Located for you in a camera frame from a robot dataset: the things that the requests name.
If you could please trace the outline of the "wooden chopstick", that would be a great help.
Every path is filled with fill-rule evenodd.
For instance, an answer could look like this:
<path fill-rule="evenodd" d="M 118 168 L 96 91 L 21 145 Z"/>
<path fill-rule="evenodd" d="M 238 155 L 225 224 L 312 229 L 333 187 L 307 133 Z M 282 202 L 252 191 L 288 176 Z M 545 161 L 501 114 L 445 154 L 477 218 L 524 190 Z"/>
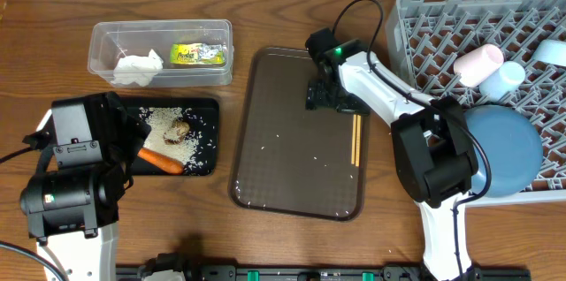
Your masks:
<path fill-rule="evenodd" d="M 360 149 L 361 149 L 361 129 L 362 129 L 362 120 L 361 116 L 355 115 L 356 121 L 356 137 L 355 137 L 355 146 L 354 146 L 354 165 L 359 167 L 360 165 Z"/>
<path fill-rule="evenodd" d="M 358 120 L 359 116 L 354 115 L 352 120 L 352 136 L 351 136 L 351 164 L 355 167 L 359 166 L 358 153 L 357 153 L 357 135 L 358 135 Z"/>

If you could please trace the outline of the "brown food scrap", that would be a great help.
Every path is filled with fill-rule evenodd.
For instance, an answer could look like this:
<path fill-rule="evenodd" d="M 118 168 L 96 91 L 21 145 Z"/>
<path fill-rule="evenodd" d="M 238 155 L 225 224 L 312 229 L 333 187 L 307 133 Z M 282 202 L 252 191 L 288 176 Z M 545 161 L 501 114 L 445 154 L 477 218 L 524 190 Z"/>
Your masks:
<path fill-rule="evenodd" d="M 175 120 L 171 126 L 164 132 L 163 139 L 167 145 L 176 145 L 184 141 L 190 131 L 190 125 L 181 120 Z"/>

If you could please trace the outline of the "green snack wrapper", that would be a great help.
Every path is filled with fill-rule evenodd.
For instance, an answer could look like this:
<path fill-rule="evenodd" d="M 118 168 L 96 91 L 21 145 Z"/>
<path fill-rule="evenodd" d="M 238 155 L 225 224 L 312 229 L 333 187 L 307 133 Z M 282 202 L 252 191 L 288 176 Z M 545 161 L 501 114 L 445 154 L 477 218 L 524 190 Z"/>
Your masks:
<path fill-rule="evenodd" d="M 226 61 L 222 44 L 173 44 L 170 62 L 174 65 L 221 65 Z"/>

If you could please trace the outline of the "pile of white rice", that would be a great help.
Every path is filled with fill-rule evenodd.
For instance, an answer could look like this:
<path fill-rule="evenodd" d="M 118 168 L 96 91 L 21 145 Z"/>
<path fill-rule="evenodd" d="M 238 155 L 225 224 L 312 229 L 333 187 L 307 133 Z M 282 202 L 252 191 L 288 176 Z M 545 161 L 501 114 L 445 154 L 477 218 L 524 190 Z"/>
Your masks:
<path fill-rule="evenodd" d="M 205 176 L 213 172 L 218 157 L 218 111 L 196 107 L 139 107 L 139 118 L 151 127 L 144 147 L 184 164 L 184 174 Z M 164 143 L 164 132 L 175 120 L 185 121 L 190 131 L 176 145 Z"/>

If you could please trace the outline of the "orange carrot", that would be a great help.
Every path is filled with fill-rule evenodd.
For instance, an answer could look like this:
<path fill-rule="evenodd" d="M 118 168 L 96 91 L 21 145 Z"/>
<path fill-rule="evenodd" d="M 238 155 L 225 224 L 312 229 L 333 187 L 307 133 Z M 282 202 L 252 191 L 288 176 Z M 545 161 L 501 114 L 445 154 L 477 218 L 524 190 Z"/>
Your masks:
<path fill-rule="evenodd" d="M 184 171 L 183 163 L 146 148 L 141 148 L 138 156 L 168 174 L 180 175 Z"/>

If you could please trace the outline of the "light blue plastic cup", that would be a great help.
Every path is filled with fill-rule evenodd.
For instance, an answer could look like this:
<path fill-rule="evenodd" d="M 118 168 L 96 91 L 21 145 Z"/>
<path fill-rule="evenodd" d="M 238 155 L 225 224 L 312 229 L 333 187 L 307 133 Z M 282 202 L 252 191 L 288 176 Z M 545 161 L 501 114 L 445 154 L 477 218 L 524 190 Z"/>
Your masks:
<path fill-rule="evenodd" d="M 515 91 L 524 82 L 525 69 L 517 62 L 507 61 L 479 84 L 479 91 L 488 101 L 498 102 L 504 95 Z"/>

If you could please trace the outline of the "white tissue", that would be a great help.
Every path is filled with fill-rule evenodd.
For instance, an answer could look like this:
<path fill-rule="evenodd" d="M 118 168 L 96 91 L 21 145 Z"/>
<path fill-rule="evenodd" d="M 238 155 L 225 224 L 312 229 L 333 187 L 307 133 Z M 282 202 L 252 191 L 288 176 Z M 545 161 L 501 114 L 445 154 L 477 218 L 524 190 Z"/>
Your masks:
<path fill-rule="evenodd" d="M 123 57 L 113 70 L 111 84 L 137 84 L 139 87 L 147 87 L 153 78 L 163 71 L 163 64 L 163 59 L 153 49 L 145 57 Z"/>

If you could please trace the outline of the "blue plate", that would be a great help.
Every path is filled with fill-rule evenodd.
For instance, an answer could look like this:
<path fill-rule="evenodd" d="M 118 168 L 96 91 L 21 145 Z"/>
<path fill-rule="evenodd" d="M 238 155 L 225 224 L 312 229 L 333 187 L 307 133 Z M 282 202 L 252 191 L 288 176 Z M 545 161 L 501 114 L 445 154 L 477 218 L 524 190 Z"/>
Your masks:
<path fill-rule="evenodd" d="M 472 108 L 465 118 L 490 163 L 492 181 L 486 197 L 510 196 L 530 185 L 543 163 L 543 148 L 529 119 L 499 105 Z"/>

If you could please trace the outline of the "light blue rice bowl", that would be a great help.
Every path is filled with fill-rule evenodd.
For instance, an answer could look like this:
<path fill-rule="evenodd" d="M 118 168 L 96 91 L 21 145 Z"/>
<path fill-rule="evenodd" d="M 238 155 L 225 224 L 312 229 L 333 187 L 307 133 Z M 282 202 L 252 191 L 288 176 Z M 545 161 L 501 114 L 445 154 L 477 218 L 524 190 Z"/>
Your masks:
<path fill-rule="evenodd" d="M 566 65 L 566 42 L 546 39 L 534 51 L 532 58 L 535 61 L 551 65 Z"/>

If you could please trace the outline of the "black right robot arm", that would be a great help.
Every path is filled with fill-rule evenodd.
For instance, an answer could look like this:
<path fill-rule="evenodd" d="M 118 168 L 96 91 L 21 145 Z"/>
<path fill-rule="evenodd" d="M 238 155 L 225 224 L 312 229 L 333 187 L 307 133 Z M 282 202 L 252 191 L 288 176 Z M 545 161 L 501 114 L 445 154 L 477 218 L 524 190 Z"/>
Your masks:
<path fill-rule="evenodd" d="M 389 126 L 397 177 L 422 218 L 424 277 L 471 277 L 465 215 L 456 203 L 468 197 L 478 161 L 459 102 L 416 91 L 358 40 L 339 42 L 323 30 L 305 47 L 319 71 L 308 87 L 307 109 L 373 111 Z"/>

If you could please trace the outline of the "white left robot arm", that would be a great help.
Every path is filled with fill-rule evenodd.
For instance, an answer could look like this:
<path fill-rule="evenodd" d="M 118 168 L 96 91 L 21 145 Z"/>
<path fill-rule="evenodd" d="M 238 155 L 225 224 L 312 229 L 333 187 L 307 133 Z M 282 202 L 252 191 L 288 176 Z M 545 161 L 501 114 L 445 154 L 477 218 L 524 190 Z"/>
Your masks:
<path fill-rule="evenodd" d="M 24 138 L 41 155 L 19 202 L 47 279 L 116 279 L 119 200 L 149 132 L 106 92 L 53 102 Z"/>

